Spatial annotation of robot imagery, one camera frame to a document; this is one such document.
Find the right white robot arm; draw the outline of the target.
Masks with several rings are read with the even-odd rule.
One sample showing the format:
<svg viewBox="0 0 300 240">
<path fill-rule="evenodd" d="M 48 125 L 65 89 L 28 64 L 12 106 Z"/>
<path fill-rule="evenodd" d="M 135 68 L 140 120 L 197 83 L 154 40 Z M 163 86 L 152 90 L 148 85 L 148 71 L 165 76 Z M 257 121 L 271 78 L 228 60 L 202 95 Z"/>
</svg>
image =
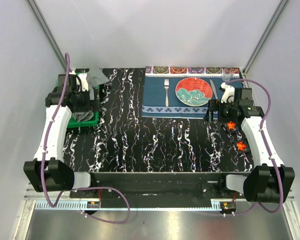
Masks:
<svg viewBox="0 0 300 240">
<path fill-rule="evenodd" d="M 217 192 L 229 198 L 234 192 L 248 202 L 284 203 L 295 179 L 292 167 L 286 167 L 275 151 L 267 130 L 266 113 L 254 105 L 251 88 L 235 88 L 222 83 L 222 98 L 210 100 L 208 112 L 217 112 L 223 129 L 230 135 L 243 133 L 245 139 L 233 143 L 240 154 L 251 154 L 254 168 L 249 175 L 225 174 L 218 180 Z"/>
</svg>

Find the grey button shirt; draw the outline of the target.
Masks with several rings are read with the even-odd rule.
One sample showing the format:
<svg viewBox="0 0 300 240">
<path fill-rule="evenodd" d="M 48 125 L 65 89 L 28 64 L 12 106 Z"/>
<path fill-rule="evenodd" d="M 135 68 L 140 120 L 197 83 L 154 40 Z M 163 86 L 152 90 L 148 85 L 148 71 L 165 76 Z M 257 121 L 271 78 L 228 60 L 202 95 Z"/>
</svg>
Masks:
<svg viewBox="0 0 300 240">
<path fill-rule="evenodd" d="M 109 78 L 98 67 L 91 67 L 87 73 L 88 89 L 96 88 L 108 83 Z"/>
</svg>

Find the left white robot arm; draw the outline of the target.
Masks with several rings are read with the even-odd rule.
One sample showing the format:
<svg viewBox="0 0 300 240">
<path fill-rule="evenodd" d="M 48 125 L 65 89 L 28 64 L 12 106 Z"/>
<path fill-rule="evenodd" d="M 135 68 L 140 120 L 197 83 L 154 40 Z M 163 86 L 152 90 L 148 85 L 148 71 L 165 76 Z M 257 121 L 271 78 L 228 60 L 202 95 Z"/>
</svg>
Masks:
<svg viewBox="0 0 300 240">
<path fill-rule="evenodd" d="M 81 68 L 58 75 L 58 85 L 45 98 L 46 119 L 39 147 L 23 171 L 36 192 L 79 189 L 87 198 L 98 193 L 89 173 L 73 171 L 64 162 L 67 129 L 94 127 L 99 121 L 99 86 Z"/>
</svg>

